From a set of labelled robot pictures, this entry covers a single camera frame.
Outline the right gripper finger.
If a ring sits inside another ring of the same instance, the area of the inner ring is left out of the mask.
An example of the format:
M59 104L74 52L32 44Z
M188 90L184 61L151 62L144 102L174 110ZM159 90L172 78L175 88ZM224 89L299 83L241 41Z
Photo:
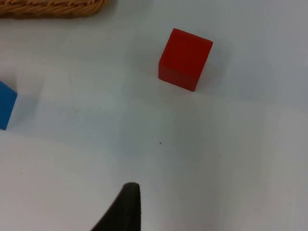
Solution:
M140 185L128 182L92 231L141 231Z

